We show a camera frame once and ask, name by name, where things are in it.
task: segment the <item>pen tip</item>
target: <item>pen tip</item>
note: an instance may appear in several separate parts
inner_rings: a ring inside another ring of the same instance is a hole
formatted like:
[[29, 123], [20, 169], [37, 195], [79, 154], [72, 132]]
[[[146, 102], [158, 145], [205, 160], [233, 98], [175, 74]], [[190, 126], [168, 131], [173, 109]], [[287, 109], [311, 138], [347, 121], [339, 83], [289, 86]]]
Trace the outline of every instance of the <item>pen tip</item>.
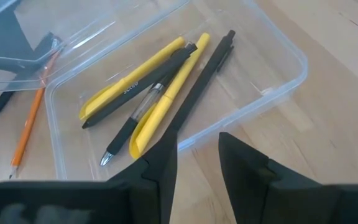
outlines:
[[100, 166], [104, 167], [114, 155], [110, 152], [105, 152], [102, 159], [100, 160]]
[[85, 123], [82, 125], [82, 129], [86, 129], [88, 127], [90, 127], [90, 123], [85, 121]]

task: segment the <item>plastic container lid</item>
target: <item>plastic container lid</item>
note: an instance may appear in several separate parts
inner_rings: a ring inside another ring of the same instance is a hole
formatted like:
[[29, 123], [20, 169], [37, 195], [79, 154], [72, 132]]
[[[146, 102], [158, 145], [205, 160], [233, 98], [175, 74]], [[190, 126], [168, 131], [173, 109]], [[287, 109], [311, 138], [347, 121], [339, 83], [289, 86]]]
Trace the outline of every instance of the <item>plastic container lid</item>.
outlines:
[[[177, 9], [186, 0], [0, 0], [0, 91], [45, 87], [75, 72]], [[141, 20], [131, 15], [147, 11]], [[62, 50], [53, 73], [41, 70]]]
[[[147, 13], [146, 9], [141, 9], [131, 17], [133, 21], [139, 21]], [[182, 127], [178, 135], [179, 150], [217, 138], [219, 131], [269, 109], [305, 80], [307, 58], [254, 2], [193, 0], [96, 63], [79, 65], [75, 71], [59, 76], [48, 85], [45, 101], [57, 177], [62, 180], [107, 180], [134, 161], [125, 145], [107, 166], [99, 166], [106, 147], [146, 92], [96, 126], [82, 129], [83, 121], [78, 119], [78, 113], [86, 100], [128, 75], [178, 36], [196, 42], [202, 33], [209, 33], [211, 40], [206, 50], [149, 142], [151, 147], [230, 29], [236, 31], [234, 50]]]

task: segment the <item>yellow highlighter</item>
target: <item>yellow highlighter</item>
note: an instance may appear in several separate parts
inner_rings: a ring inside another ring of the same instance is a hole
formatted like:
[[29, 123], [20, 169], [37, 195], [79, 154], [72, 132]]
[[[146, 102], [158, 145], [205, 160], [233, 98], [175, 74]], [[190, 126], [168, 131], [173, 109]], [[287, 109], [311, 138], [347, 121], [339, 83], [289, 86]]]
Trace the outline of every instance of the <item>yellow highlighter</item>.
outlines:
[[169, 110], [180, 88], [183, 86], [191, 70], [196, 65], [197, 60], [200, 58], [201, 54], [206, 48], [209, 39], [209, 34], [204, 33], [201, 35], [200, 39], [197, 41], [196, 44], [198, 50], [193, 52], [191, 57], [179, 70], [175, 79], [172, 81], [165, 94], [158, 101], [157, 105], [151, 108], [150, 111], [148, 111], [148, 113], [141, 119], [141, 121], [137, 125], [129, 143], [129, 153], [134, 159], [138, 159], [142, 155], [155, 130], [157, 129], [157, 127], [161, 123], [161, 120]]
[[89, 118], [92, 114], [106, 106], [110, 101], [123, 93], [136, 81], [140, 80], [153, 69], [158, 67], [165, 59], [169, 58], [174, 51], [180, 49], [184, 45], [185, 39], [183, 37], [177, 38], [156, 53], [153, 57], [144, 62], [141, 66], [136, 68], [128, 76], [99, 91], [83, 105], [80, 110], [79, 118], [82, 120]]

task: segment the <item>pen clip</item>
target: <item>pen clip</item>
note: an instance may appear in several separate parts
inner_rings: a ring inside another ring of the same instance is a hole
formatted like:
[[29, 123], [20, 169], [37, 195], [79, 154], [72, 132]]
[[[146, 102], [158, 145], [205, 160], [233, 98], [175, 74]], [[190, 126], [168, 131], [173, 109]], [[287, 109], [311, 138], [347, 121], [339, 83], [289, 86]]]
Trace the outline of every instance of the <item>pen clip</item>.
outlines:
[[227, 60], [227, 58], [230, 56], [231, 52], [233, 51], [234, 46], [230, 46], [230, 48], [227, 50], [226, 54], [223, 56], [221, 62], [219, 63], [218, 67], [216, 67], [216, 72], [220, 72], [220, 70], [222, 69], [225, 61]]

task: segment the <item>plastic box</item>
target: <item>plastic box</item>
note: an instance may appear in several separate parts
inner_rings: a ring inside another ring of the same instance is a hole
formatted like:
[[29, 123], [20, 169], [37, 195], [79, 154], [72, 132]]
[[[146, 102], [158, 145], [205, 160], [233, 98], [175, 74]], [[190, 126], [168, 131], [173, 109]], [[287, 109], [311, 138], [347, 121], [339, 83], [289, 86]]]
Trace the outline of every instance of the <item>plastic box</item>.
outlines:
[[[133, 14], [141, 21], [142, 13]], [[209, 138], [238, 119], [263, 112], [305, 80], [308, 62], [253, 1], [194, 0], [120, 45], [95, 63], [80, 65], [52, 81], [45, 100], [57, 177], [62, 180], [106, 180], [133, 159], [127, 145], [106, 166], [100, 158], [144, 94], [119, 108], [102, 123], [83, 130], [78, 113], [98, 90], [118, 81], [179, 35], [196, 42], [203, 32], [211, 41], [158, 128], [163, 133], [221, 38], [237, 32], [234, 51], [212, 80], [179, 133], [179, 150]]]
[[[166, 16], [186, 0], [0, 0], [0, 91], [45, 87]], [[143, 15], [133, 21], [133, 14]], [[52, 45], [51, 38], [59, 38]], [[62, 49], [48, 77], [40, 72]]]

